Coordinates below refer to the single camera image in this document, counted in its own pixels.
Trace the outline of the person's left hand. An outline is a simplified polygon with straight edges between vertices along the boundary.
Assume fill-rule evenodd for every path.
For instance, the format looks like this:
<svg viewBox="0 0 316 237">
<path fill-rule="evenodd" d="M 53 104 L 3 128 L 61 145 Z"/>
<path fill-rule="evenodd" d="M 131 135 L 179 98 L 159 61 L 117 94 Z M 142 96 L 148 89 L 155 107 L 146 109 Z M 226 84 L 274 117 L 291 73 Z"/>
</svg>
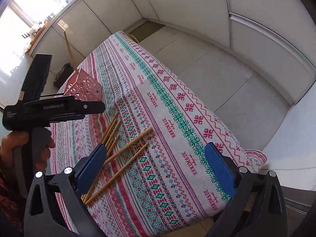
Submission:
<svg viewBox="0 0 316 237">
<path fill-rule="evenodd" d="M 27 132 L 11 132 L 4 135 L 1 140 L 1 161 L 8 168 L 13 166 L 13 149 L 18 146 L 23 146 L 28 142 L 29 135 Z M 51 156 L 50 149 L 55 148 L 53 139 L 50 139 L 48 144 L 41 152 L 41 158 L 35 163 L 38 171 L 46 172 L 48 159 Z"/>
</svg>

